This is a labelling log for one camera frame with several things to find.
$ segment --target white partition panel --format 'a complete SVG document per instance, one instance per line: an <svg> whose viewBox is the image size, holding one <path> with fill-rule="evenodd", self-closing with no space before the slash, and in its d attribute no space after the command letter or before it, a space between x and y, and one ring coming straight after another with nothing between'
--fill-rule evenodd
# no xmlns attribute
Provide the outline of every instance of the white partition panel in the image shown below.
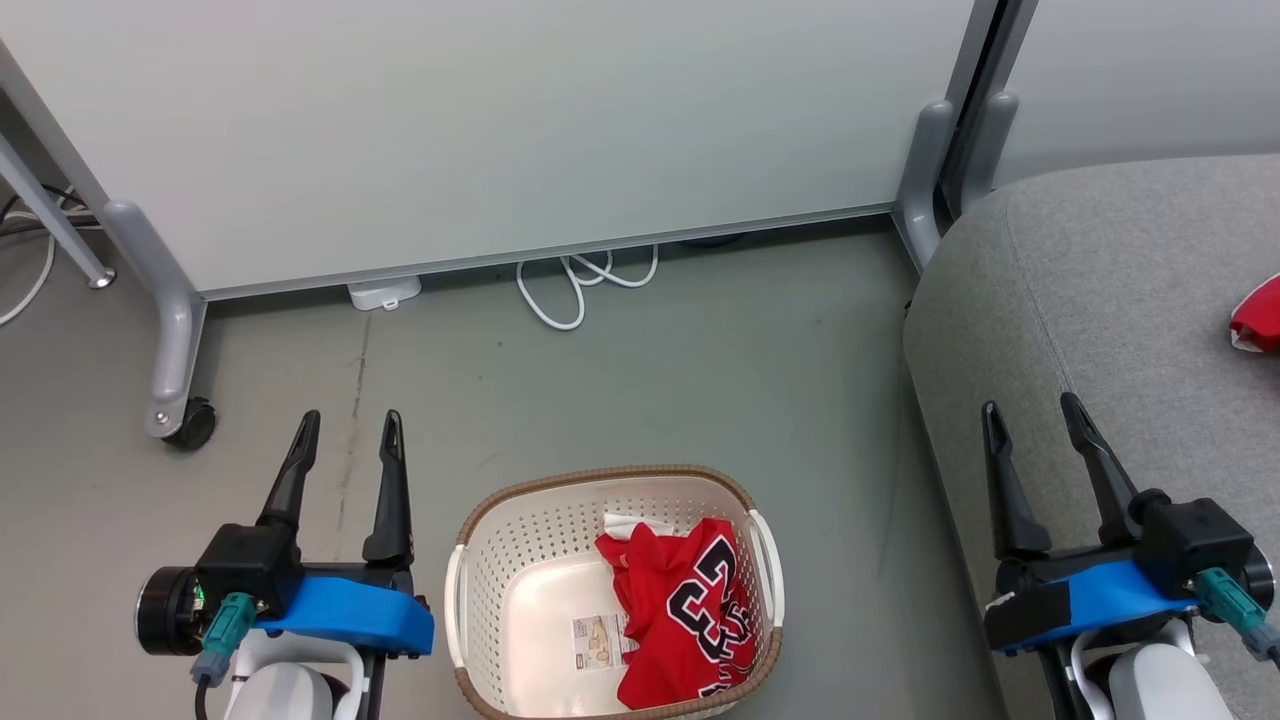
<svg viewBox="0 0 1280 720"><path fill-rule="evenodd" d="M1280 151L1280 4L1041 0L996 186L1062 168Z"/></svg>
<svg viewBox="0 0 1280 720"><path fill-rule="evenodd" d="M40 0L0 40L209 292L891 202L972 6Z"/></svg>

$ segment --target floor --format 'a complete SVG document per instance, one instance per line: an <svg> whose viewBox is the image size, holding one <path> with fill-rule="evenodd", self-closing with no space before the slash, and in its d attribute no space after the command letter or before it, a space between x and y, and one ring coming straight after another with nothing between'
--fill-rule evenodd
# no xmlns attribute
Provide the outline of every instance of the floor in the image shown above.
<svg viewBox="0 0 1280 720"><path fill-rule="evenodd" d="M0 245L0 304L42 241ZM639 275L646 255L622 273ZM557 265L531 292L572 313ZM788 591L771 680L727 717L998 717L927 439L900 354L914 275L881 222L801 228L723 250L664 249L643 290L588 290L557 333L511 269L426 278L393 313L342 291L215 306L197 388L220 414L177 454L142 432L150 297L122 268L88 291L65 256L0 328L0 697L15 716L191 714L189 660L133 638L137 588L189 565L219 524L251 521L296 424L324 416L301 546L356 559L374 515L378 434L406 424L420 592L490 492L568 470L718 468L754 496ZM210 694L211 715L225 698ZM390 664L384 717L476 717L436 655Z"/></svg>

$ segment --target teal connector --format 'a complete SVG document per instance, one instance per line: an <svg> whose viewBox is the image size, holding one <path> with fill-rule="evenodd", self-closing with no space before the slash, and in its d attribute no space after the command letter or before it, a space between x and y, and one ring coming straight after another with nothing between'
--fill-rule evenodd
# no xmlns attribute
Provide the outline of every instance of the teal connector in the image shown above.
<svg viewBox="0 0 1280 720"><path fill-rule="evenodd" d="M1196 580L1196 597L1204 610L1240 634L1260 661L1280 661L1280 632L1267 624L1267 611L1221 568L1210 568Z"/></svg>
<svg viewBox="0 0 1280 720"><path fill-rule="evenodd" d="M230 669L232 655L256 620L257 610L252 597L242 592L228 594L205 632L204 650L191 666L191 678L197 683L201 678L209 678L211 688L220 685Z"/></svg>

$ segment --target brown basket rim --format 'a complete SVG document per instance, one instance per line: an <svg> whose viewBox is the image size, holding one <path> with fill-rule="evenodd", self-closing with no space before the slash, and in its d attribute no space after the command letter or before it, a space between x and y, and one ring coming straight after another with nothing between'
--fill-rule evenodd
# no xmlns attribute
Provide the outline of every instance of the brown basket rim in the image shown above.
<svg viewBox="0 0 1280 720"><path fill-rule="evenodd" d="M614 480L621 478L658 478L667 475L684 475L690 478L701 478L705 480L712 480L737 497L742 502L746 510L755 510L755 502L751 496L746 493L742 486L737 484L732 478L714 470L712 468L705 468L701 465L632 465L632 466L620 466L620 468L602 468L598 470L584 470L580 473L564 473L562 475L553 475L550 478L543 478L540 480L531 480L527 483L521 483L518 486L512 486L503 491L498 491L489 497L486 497L467 518L466 523L462 524L462 530L458 533L458 544L466 546L471 542L471 534L475 532L476 525L480 519L493 510L498 503L511 500L513 497L520 497L522 495L529 495L532 492L550 489L563 486L573 486L582 483L591 483L598 480ZM690 700L687 702L680 702L676 705L664 705L660 707L652 707L649 710L635 710L630 712L616 712L612 715L593 715L590 717L576 717L575 720L667 720L669 717L680 717L682 715L692 715L696 712L705 712L709 710L716 710L718 707L724 707L732 705L744 697L751 694L756 691L764 680L773 673L773 666L778 662L778 656L782 653L782 628L774 628L769 633L768 647L765 647L763 657L758 657L755 664L755 671L740 685L735 685L722 693L717 693L712 697ZM516 715L508 715L497 707L489 705L486 700L480 696L476 691L475 683L471 682L471 675L467 673L466 667L456 667L453 671L458 680L458 688L462 689L462 696L467 698L471 707L476 710L481 716L488 720L525 720Z"/></svg>

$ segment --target basket bottom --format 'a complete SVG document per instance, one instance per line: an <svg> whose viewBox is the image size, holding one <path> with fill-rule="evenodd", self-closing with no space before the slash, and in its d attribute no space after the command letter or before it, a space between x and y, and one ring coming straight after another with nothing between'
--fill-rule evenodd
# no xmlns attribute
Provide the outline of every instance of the basket bottom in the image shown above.
<svg viewBox="0 0 1280 720"><path fill-rule="evenodd" d="M613 569L596 553L538 562L512 578L500 623L506 712L522 717L627 712L617 698L626 666L579 669L575 623L614 615L626 623L613 593Z"/></svg>

